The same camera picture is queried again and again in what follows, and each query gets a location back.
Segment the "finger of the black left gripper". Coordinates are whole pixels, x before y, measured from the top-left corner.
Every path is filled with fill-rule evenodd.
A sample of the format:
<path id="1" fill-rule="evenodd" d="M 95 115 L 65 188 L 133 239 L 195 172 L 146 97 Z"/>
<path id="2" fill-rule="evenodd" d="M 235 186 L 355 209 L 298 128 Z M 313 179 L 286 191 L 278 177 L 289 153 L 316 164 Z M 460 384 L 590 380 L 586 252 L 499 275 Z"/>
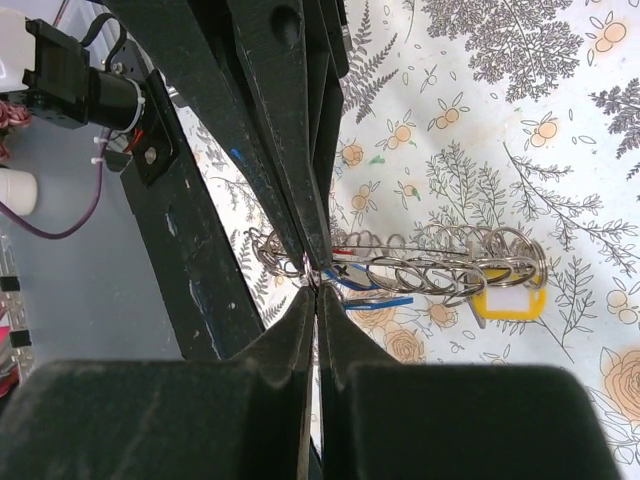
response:
<path id="1" fill-rule="evenodd" d="M 289 258 L 300 260 L 303 245 L 257 129 L 227 3 L 123 0 L 107 7 L 244 175 Z"/>
<path id="2" fill-rule="evenodd" d="M 236 51 L 265 150 L 266 210 L 296 267 L 331 263 L 328 189 L 345 74 L 341 1 L 232 1 Z"/>

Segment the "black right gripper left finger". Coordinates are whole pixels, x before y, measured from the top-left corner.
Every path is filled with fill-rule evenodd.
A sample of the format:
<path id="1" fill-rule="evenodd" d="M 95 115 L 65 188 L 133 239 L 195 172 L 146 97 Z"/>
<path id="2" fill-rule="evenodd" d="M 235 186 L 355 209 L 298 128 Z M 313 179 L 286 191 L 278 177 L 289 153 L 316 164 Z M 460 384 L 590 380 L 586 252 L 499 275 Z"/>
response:
<path id="1" fill-rule="evenodd" d="M 308 479 L 315 293 L 226 361 L 60 361 L 1 419 L 5 479 Z"/>

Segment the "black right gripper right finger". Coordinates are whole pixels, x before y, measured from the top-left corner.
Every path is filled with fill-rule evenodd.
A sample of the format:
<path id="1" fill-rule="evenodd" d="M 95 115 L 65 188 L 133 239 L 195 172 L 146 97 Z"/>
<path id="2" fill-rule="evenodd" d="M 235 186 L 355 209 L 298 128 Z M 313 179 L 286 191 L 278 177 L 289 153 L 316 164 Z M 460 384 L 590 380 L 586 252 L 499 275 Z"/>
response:
<path id="1" fill-rule="evenodd" d="M 403 364 L 317 295 L 328 479 L 616 479 L 589 398 L 544 365 Z"/>

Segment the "blue tag with key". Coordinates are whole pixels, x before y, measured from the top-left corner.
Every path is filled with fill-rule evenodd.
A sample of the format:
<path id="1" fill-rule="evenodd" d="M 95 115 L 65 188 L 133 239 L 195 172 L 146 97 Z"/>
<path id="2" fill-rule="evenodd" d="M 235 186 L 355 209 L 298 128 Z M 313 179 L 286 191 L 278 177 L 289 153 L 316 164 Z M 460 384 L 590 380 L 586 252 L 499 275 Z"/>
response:
<path id="1" fill-rule="evenodd" d="M 410 296 L 397 296 L 374 284 L 358 264 L 337 264 L 328 268 L 324 277 L 334 284 L 346 311 L 374 311 L 413 303 Z"/>

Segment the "red key tag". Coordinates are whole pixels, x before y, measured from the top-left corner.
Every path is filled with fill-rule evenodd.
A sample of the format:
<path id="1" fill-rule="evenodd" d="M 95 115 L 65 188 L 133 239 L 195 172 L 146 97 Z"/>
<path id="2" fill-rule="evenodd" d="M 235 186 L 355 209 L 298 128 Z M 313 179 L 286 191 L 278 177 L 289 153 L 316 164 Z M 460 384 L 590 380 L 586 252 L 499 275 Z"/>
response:
<path id="1" fill-rule="evenodd" d="M 357 251 L 354 248 L 339 246 L 332 249 L 332 255 L 336 258 L 354 257 Z"/>

